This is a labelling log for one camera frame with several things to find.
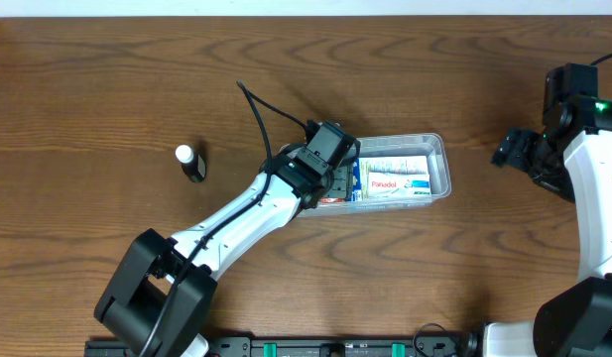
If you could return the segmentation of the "blue cooling patch box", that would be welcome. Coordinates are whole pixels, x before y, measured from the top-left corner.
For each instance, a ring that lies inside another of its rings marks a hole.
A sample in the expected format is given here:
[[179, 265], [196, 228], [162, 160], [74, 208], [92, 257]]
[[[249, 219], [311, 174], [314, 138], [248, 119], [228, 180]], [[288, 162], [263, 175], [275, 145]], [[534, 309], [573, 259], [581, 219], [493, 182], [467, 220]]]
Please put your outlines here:
[[353, 164], [354, 186], [350, 198], [351, 201], [398, 199], [370, 199], [367, 196], [367, 177], [372, 172], [411, 175], [426, 174], [429, 175], [430, 180], [428, 160], [425, 156], [359, 158]]

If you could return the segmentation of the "red and white box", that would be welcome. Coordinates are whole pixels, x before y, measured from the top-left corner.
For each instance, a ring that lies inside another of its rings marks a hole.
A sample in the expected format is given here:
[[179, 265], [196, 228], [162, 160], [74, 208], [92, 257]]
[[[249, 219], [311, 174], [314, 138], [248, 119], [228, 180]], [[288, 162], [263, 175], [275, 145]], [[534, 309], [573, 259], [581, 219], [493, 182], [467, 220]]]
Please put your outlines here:
[[345, 202], [344, 198], [333, 198], [333, 197], [323, 197], [319, 203], [321, 204], [331, 204], [331, 203], [342, 203]]

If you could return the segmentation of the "white Panadol box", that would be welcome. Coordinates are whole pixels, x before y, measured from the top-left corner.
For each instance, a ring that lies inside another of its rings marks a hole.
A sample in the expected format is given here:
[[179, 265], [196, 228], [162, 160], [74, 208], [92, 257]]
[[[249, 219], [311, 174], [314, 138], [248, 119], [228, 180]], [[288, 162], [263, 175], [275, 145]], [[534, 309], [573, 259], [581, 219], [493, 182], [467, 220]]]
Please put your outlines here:
[[369, 173], [367, 196], [370, 199], [407, 198], [431, 194], [429, 175]]

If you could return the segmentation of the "black bottle white cap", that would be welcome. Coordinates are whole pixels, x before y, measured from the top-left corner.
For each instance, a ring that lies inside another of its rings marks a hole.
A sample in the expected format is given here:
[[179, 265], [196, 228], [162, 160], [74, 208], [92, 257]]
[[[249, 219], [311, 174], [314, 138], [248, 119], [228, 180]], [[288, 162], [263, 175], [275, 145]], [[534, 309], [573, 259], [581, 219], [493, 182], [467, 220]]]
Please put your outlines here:
[[184, 174], [192, 182], [202, 182], [206, 177], [204, 159], [189, 145], [179, 145], [175, 150], [177, 160], [181, 163]]

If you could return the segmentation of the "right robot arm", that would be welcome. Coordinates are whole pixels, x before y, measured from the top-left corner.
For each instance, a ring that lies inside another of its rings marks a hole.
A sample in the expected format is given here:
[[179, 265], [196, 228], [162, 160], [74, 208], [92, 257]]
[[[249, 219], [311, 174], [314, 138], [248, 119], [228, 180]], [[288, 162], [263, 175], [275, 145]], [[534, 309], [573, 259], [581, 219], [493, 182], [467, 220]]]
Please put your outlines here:
[[576, 284], [532, 320], [485, 326], [482, 356], [612, 356], [612, 101], [593, 89], [546, 94], [537, 134], [512, 129], [492, 163], [574, 203]]

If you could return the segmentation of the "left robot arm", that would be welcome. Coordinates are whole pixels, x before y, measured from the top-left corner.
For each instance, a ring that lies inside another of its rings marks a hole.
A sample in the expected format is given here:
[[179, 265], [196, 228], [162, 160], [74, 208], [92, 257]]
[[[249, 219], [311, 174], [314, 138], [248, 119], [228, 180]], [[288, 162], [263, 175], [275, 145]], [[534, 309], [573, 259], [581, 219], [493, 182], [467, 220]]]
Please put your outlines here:
[[205, 221], [168, 239], [153, 229], [142, 233], [96, 305], [95, 318], [135, 355], [207, 355], [199, 330], [219, 277], [298, 209], [286, 182], [259, 173], [244, 193]]

